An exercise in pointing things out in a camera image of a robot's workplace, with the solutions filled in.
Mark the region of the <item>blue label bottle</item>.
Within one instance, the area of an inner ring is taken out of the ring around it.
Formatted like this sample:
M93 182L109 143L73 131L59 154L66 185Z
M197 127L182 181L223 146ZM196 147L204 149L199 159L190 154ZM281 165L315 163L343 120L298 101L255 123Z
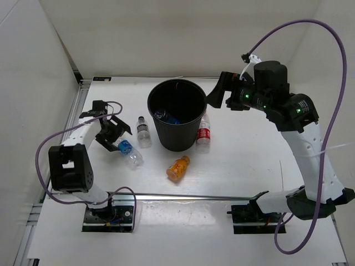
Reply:
M158 109L154 112L154 116L159 119L160 121L163 121L168 124L173 124L173 125L179 125L180 121L176 119L174 116L172 116L169 112L167 112L165 109Z
M144 160L141 153L135 149L128 140L118 138L116 145L125 162L131 169L136 169L143 165Z

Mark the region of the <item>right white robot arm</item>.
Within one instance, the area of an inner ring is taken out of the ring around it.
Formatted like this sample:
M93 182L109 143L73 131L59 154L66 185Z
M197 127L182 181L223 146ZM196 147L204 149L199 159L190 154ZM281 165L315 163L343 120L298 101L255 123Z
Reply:
M288 143L303 178L303 186L283 192L261 192L245 206L232 212L243 222L261 222L269 214L292 213L301 220L314 217L317 196L321 197L317 218L326 218L339 205L354 199L354 190L345 188L322 151L318 113L305 94L290 92L287 68L278 61L260 62L254 77L223 71L206 103L220 108L225 102L232 111L251 108L263 111ZM231 96L223 100L224 93Z

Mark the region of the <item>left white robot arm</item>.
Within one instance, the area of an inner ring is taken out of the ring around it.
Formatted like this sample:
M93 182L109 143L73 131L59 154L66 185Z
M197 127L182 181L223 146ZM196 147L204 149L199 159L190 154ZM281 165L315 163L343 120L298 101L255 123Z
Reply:
M73 195L77 203L87 206L91 213L104 222L112 221L116 208L112 205L112 194L99 188L94 182L94 171L88 149L93 141L107 151L119 151L123 155L132 151L124 133L130 133L128 124L109 114L110 101L94 100L92 109L81 113L79 124L71 129L69 137L59 146L48 151L52 188Z

